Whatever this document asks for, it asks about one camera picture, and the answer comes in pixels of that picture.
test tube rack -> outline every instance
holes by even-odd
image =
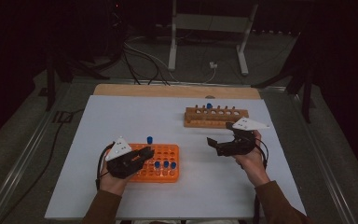
[[[249,118],[248,111],[245,109],[236,109],[233,106],[228,109],[228,106],[221,108],[213,107],[186,107],[185,112],[185,127],[188,128],[226,128],[226,122],[237,122],[239,119]]]
[[[130,182],[146,183],[174,183],[179,177],[179,146],[172,144],[129,144],[132,150],[139,150],[144,147],[152,147],[155,154],[152,159],[145,161],[144,167],[138,171]],[[155,162],[159,161],[161,167],[158,170]],[[167,161],[169,167],[164,171],[163,162]],[[171,168],[172,163],[176,163],[175,169]]]

brown sleeve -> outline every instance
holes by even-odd
[[[290,205],[276,181],[255,188],[263,206],[267,223],[312,223],[304,214]]]
[[[89,207],[89,211],[83,217],[82,223],[115,223],[116,212],[120,202],[121,196],[98,190]]]

wrist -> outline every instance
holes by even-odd
[[[267,174],[265,175],[261,175],[261,176],[258,176],[253,185],[255,186],[255,188],[259,187],[259,186],[262,186],[262,185],[265,185],[267,183],[269,183],[271,180],[269,179],[269,177],[267,176]]]
[[[120,179],[120,178],[115,178],[113,179],[112,182],[110,183],[106,183],[106,184],[101,184],[100,189],[116,194],[118,196],[122,196],[124,193],[124,189],[127,186],[127,180],[126,179]]]

white board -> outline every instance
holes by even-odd
[[[45,218],[82,218],[96,194],[94,180],[102,150],[123,136],[129,143],[176,144],[180,177],[176,183],[129,183],[117,219],[199,219],[252,217],[255,190],[233,158],[218,157],[207,137],[233,140],[224,129],[185,128],[186,107],[247,109],[269,149],[268,175],[277,180],[293,207],[305,214],[263,100],[91,96],[69,150]]]

cable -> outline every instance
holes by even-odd
[[[132,78],[134,80],[134,84],[136,82],[138,85],[141,85],[141,83],[139,82],[138,78],[135,76],[135,73],[133,71],[133,67],[132,67],[132,65],[130,65],[129,60],[128,60],[127,55],[126,55],[125,52],[123,53],[123,56],[124,56],[124,63],[128,66],[128,68],[130,70],[130,73],[131,73]]]
[[[155,57],[155,56],[153,56],[153,55],[151,55],[151,54],[148,54],[148,53],[142,52],[142,51],[140,51],[140,50],[138,50],[138,49],[135,49],[135,48],[131,47],[130,45],[128,45],[128,44],[125,43],[125,42],[124,42],[124,45],[127,46],[127,48],[129,48],[129,49],[131,49],[131,50],[133,50],[133,51],[135,51],[135,52],[141,53],[141,54],[146,55],[146,56],[148,56],[148,57],[150,57],[150,58],[152,58],[152,59],[157,60],[157,61],[160,62],[162,65],[164,65],[165,68],[167,68],[167,71],[168,71],[168,73],[170,74],[170,76],[171,76],[171,78],[172,78],[173,80],[175,80],[175,81],[178,82],[178,83],[181,83],[180,81],[176,80],[176,78],[173,77],[173,75],[171,74],[171,72],[168,70],[168,65],[165,64],[161,59],[159,59],[159,58],[157,58],[157,57]]]
[[[145,54],[145,53],[143,53],[143,52],[141,52],[141,51],[139,51],[139,50],[130,49],[130,48],[128,48],[128,47],[124,47],[124,49],[130,50],[130,51],[134,51],[134,52],[138,53],[138,54],[134,54],[134,53],[129,53],[129,52],[125,51],[125,53],[129,53],[129,54],[131,54],[131,55],[133,55],[133,56],[141,57],[141,58],[144,58],[144,59],[148,60],[149,62],[151,62],[151,63],[156,67],[156,71],[157,71],[157,72],[156,72],[156,74],[155,74],[152,78],[150,78],[150,80],[149,80],[149,82],[147,83],[147,85],[150,85],[151,82],[158,77],[158,75],[160,75],[161,81],[162,81],[162,83],[163,83],[164,85],[170,85],[170,84],[168,83],[168,81],[164,78],[164,76],[162,75],[161,70],[159,69],[159,67],[158,67],[158,65],[156,64],[156,62],[155,62],[149,55],[147,55],[147,54]]]
[[[281,49],[275,56],[273,56],[273,57],[270,58],[270,59],[265,60],[265,61],[262,62],[262,63],[259,63],[259,64],[257,64],[257,65],[254,65],[254,66],[252,66],[252,67],[249,67],[249,70],[250,70],[250,69],[257,68],[257,67],[259,67],[259,66],[261,66],[261,65],[263,65],[263,64],[265,64],[265,63],[268,63],[268,62],[270,62],[270,61],[272,61],[272,60],[278,58],[278,56],[280,56],[280,55],[287,49],[287,47],[289,47],[289,45],[293,42],[293,40],[295,40],[294,37],[292,37],[292,39],[285,45],[285,47],[284,47],[283,49]]]
[[[235,77],[240,81],[241,85],[244,85],[242,79],[243,79],[243,76],[239,75],[237,70],[232,66],[231,63],[227,62],[226,60],[217,60],[217,62],[222,62],[222,63],[226,63],[228,64],[228,66],[231,68],[231,71],[232,73],[235,75]]]
[[[50,149],[50,153],[48,156],[48,162],[46,163],[45,167],[43,168],[42,172],[39,174],[39,176],[36,178],[36,180],[32,183],[32,185],[24,192],[24,194],[22,194],[22,196],[10,207],[10,209],[2,216],[1,220],[0,220],[0,224],[3,223],[5,221],[5,219],[8,217],[8,215],[10,215],[11,212],[13,212],[13,210],[19,205],[19,203],[25,198],[25,196],[28,195],[28,193],[31,191],[31,189],[36,185],[36,183],[40,180],[40,178],[43,176],[43,174],[46,172],[46,170],[48,169],[48,166],[51,163],[53,154],[54,154],[54,149],[55,149],[55,145],[57,143],[57,138],[58,138],[58,134],[60,133],[60,130],[63,126],[63,124],[66,121],[69,121],[73,118],[73,116],[78,113],[78,112],[82,112],[84,111],[84,109],[80,109],[74,112],[66,112],[66,111],[62,111],[62,112],[66,112],[68,113],[68,117],[66,117],[61,123],[60,126],[57,129],[57,132],[54,135],[54,140],[53,140],[53,144],[51,146]]]
[[[265,169],[267,169],[267,163],[269,161],[269,149],[267,148],[266,144],[264,144],[264,142],[261,141],[260,139],[255,138],[255,140],[259,141],[266,148],[267,156],[266,156],[266,153],[263,151],[263,149],[261,149],[260,146],[258,146],[257,144],[255,145],[255,147],[261,152],[261,155],[263,157],[263,166]],[[258,224],[259,220],[260,220],[260,201],[258,200],[257,195],[255,195],[254,207],[255,207],[255,210],[254,210],[254,217],[253,217],[252,223]]]
[[[103,175],[101,175],[101,164],[102,164],[102,161],[103,161],[103,156],[105,155],[107,150],[109,150],[109,149],[111,149],[113,147],[114,144],[115,144],[115,142],[113,142],[112,144],[107,146],[103,150],[103,152],[101,153],[100,159],[98,160],[97,178],[95,179],[95,185],[97,186],[97,189],[100,189],[101,177],[103,177],[104,175],[107,175],[109,173],[109,172],[106,172]]]
[[[214,78],[214,75],[216,75],[216,68],[213,69],[212,77],[209,78],[207,81],[202,82],[201,84],[207,84],[208,82],[210,82]]]

